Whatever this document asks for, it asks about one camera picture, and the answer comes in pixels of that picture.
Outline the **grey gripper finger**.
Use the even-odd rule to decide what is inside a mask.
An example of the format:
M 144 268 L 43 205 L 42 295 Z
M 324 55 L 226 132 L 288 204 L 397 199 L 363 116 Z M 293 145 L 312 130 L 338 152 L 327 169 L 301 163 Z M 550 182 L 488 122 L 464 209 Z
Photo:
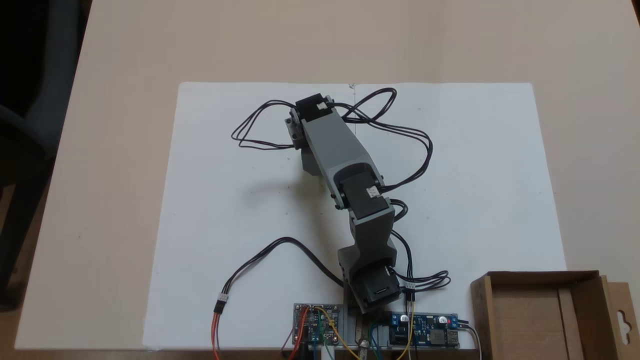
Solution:
M 319 167 L 317 159 L 310 148 L 301 149 L 302 169 L 315 177 L 323 177 L 322 169 Z

